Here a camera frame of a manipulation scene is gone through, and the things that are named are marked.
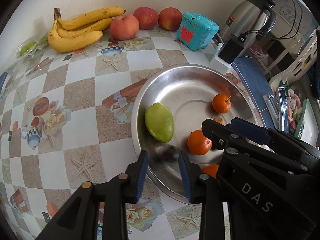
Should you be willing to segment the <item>brown kiwi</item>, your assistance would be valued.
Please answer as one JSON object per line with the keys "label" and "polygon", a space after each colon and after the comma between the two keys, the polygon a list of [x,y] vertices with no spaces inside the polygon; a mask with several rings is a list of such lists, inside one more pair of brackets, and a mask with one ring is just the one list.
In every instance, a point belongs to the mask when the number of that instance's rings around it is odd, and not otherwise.
{"label": "brown kiwi", "polygon": [[221,117],[215,117],[215,118],[213,118],[213,121],[220,123],[223,126],[225,126],[225,124],[226,124],[225,121],[223,120],[223,118],[221,118]]}

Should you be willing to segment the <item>orange tangerine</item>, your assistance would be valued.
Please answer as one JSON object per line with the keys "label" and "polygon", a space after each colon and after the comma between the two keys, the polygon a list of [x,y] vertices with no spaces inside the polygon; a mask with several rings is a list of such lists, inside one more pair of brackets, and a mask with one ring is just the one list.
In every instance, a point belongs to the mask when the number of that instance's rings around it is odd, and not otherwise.
{"label": "orange tangerine", "polygon": [[214,111],[219,114],[227,113],[231,107],[230,98],[230,96],[227,96],[225,94],[217,94],[216,96],[214,96],[212,100],[212,107]]}
{"label": "orange tangerine", "polygon": [[189,151],[194,155],[205,155],[212,148],[212,141],[203,135],[198,129],[190,133],[187,146]]}
{"label": "orange tangerine", "polygon": [[219,164],[213,164],[205,168],[202,173],[207,174],[213,178],[216,178],[217,171],[219,169]]}

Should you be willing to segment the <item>dark plum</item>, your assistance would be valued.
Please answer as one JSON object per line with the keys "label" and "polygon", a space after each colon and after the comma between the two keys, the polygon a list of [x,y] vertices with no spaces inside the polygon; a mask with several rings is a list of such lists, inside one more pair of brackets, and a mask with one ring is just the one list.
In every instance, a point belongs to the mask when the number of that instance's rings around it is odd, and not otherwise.
{"label": "dark plum", "polygon": [[163,163],[163,162],[172,163],[178,159],[179,155],[180,155],[180,151],[176,147],[170,146],[162,153],[154,155],[152,159],[156,163]]}

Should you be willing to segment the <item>green pear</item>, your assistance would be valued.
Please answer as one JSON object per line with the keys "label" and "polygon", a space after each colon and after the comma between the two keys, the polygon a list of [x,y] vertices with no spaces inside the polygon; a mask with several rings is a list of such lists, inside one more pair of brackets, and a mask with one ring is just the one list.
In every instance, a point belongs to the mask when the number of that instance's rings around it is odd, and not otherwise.
{"label": "green pear", "polygon": [[175,130],[173,115],[168,107],[160,102],[151,105],[144,115],[148,132],[160,142],[169,142]]}

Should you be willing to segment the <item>grey phone stand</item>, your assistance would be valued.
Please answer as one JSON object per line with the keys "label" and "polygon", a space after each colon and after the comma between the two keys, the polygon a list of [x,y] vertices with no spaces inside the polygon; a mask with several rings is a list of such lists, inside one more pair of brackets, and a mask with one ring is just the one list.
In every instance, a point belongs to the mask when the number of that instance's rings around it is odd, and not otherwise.
{"label": "grey phone stand", "polygon": [[274,95],[264,95],[264,102],[267,106],[275,129],[280,129],[280,108]]}

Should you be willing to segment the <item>smartphone on stand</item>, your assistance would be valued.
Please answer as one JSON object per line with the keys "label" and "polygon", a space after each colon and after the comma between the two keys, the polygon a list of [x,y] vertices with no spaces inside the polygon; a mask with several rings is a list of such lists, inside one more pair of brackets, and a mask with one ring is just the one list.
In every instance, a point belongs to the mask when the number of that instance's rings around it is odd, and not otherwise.
{"label": "smartphone on stand", "polygon": [[289,132],[289,110],[287,104],[287,98],[285,93],[285,88],[280,86],[278,88],[279,97],[279,129],[283,132]]}

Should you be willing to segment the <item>large steel plate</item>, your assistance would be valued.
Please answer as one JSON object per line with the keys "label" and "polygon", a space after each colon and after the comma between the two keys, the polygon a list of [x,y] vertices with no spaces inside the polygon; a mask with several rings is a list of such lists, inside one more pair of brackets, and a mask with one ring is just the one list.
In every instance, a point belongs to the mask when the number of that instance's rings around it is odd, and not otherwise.
{"label": "large steel plate", "polygon": [[[225,123],[235,117],[263,126],[251,99],[224,75],[201,65],[180,64],[157,72],[142,85],[132,111],[131,134],[136,154],[149,153],[147,174],[166,195],[182,203],[185,197],[177,157],[165,160],[164,152],[173,146],[188,151],[189,134],[201,129],[202,122],[218,116],[212,108],[216,94],[231,98],[231,109],[221,115]],[[169,142],[157,141],[145,126],[144,115],[149,106],[162,103],[174,118],[174,134]]]}

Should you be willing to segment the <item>white plastic chair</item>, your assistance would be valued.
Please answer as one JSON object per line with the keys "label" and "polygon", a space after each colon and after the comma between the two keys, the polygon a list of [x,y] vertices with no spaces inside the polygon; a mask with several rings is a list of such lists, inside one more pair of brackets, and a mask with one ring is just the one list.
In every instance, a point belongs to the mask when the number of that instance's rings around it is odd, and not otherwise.
{"label": "white plastic chair", "polygon": [[319,27],[314,31],[310,41],[305,43],[306,46],[291,65],[271,78],[269,86],[272,89],[272,92],[276,92],[280,85],[280,81],[287,81],[288,84],[298,81],[316,62],[318,53],[317,42],[319,41],[319,38],[317,37],[318,33]]}

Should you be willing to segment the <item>patterned plastic tablecloth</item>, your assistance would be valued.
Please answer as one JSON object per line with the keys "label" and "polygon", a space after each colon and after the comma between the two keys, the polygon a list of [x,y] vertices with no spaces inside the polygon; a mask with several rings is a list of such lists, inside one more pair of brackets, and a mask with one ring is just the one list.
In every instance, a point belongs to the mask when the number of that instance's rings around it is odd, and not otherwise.
{"label": "patterned plastic tablecloth", "polygon": [[207,66],[215,47],[191,51],[154,28],[69,54],[42,49],[1,71],[1,212],[16,237],[35,239],[81,183],[135,161],[125,87],[174,64]]}

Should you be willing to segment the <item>black power adapter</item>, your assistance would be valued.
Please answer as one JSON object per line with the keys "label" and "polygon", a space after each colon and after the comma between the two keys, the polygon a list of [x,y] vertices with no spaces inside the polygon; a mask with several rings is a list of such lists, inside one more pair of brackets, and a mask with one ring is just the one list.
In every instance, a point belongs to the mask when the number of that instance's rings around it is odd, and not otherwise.
{"label": "black power adapter", "polygon": [[239,37],[231,34],[221,47],[218,57],[228,64],[231,64],[244,49],[245,41],[246,37],[244,34],[241,34]]}

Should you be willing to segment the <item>teal house-shaped box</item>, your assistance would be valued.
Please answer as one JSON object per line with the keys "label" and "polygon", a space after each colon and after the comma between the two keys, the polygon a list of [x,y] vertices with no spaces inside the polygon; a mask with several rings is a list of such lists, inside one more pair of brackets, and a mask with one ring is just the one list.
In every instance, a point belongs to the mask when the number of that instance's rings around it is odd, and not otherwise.
{"label": "teal house-shaped box", "polygon": [[219,25],[206,16],[195,12],[185,12],[177,31],[177,39],[190,50],[204,49],[219,29]]}

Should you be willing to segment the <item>steel thermos jug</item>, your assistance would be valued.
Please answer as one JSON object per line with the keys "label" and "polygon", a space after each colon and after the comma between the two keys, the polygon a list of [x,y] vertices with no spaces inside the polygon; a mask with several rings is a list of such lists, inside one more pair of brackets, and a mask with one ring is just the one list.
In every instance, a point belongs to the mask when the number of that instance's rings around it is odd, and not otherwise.
{"label": "steel thermos jug", "polygon": [[231,12],[221,28],[221,38],[226,41],[231,34],[238,37],[250,31],[251,33],[246,36],[244,49],[239,54],[243,57],[254,42],[262,40],[273,28],[276,22],[274,6],[271,0],[243,1]]}

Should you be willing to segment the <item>red right apple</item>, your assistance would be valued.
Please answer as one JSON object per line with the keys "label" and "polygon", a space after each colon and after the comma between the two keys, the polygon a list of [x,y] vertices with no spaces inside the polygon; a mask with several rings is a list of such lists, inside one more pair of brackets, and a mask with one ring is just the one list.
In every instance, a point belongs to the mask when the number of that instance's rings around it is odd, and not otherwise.
{"label": "red right apple", "polygon": [[176,31],[181,24],[182,13],[176,8],[165,8],[158,16],[158,25],[168,31]]}

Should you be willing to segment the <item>dark red middle apple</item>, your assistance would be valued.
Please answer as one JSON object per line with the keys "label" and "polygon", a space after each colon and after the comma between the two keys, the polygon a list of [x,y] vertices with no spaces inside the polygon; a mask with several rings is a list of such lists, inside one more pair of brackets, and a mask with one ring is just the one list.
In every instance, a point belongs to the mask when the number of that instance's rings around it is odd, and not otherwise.
{"label": "dark red middle apple", "polygon": [[152,29],[158,23],[158,12],[152,8],[139,7],[133,16],[139,21],[139,28],[144,30]]}

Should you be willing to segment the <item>pale red apple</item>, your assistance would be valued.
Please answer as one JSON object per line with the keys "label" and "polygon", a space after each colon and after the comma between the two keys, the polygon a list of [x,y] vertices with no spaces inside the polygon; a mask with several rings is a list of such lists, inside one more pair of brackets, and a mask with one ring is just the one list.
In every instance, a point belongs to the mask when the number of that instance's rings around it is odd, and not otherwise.
{"label": "pale red apple", "polygon": [[123,14],[113,19],[110,33],[116,40],[129,40],[134,38],[139,31],[139,21],[130,14]]}

